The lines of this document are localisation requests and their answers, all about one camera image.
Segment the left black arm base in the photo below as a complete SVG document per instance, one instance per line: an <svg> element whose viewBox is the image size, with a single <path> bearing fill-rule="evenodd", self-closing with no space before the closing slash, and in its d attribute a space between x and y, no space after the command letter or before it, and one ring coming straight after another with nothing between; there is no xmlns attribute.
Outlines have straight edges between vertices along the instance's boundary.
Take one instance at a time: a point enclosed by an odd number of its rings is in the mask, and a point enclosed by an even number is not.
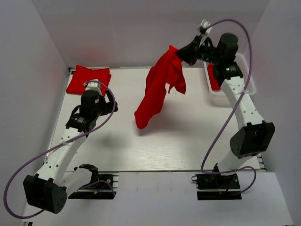
<svg viewBox="0 0 301 226"><path fill-rule="evenodd" d="M72 193L71 200L113 200L117 194L119 174L117 172L99 173L87 188Z"/></svg>

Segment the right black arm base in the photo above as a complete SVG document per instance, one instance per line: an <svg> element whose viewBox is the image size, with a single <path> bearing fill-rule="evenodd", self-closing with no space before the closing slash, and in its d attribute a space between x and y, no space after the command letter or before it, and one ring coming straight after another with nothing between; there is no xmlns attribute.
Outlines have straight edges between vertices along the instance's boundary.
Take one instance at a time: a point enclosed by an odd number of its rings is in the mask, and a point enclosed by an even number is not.
<svg viewBox="0 0 301 226"><path fill-rule="evenodd" d="M237 174L229 176L196 174L191 177L191 180L196 183L198 201L242 199Z"/></svg>

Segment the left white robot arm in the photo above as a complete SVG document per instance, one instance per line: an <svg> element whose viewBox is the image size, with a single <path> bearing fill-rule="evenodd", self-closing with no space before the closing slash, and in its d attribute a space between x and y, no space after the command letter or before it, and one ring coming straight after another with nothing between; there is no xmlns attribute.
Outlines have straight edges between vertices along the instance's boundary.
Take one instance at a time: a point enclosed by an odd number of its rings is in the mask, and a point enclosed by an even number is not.
<svg viewBox="0 0 301 226"><path fill-rule="evenodd" d="M65 171L88 135L96 131L100 116L111 117L118 110L114 95L107 90L103 96L99 91L88 90L80 98L80 105L74 107L65 125L58 148L54 148L44 165L23 181L25 196L29 205L57 214L70 194L82 186L94 188L99 184L97 167L80 165L70 176Z"/></svg>

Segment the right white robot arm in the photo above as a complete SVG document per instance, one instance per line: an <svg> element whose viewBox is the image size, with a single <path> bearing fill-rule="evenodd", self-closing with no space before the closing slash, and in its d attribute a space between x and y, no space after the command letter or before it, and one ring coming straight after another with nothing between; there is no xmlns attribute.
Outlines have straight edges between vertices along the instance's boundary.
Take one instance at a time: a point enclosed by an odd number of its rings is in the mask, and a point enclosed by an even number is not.
<svg viewBox="0 0 301 226"><path fill-rule="evenodd" d="M246 92L249 81L235 62L238 38L232 33L224 33L216 47L206 37L197 35L187 46L179 49L176 55L184 62L194 65L197 60L213 64L213 75L226 95L238 123L238 131L230 139L230 150L216 164L212 181L222 188L229 183L229 175L234 174L249 159L267 150L275 132L272 122L266 122L259 114L249 94Z"/></svg>

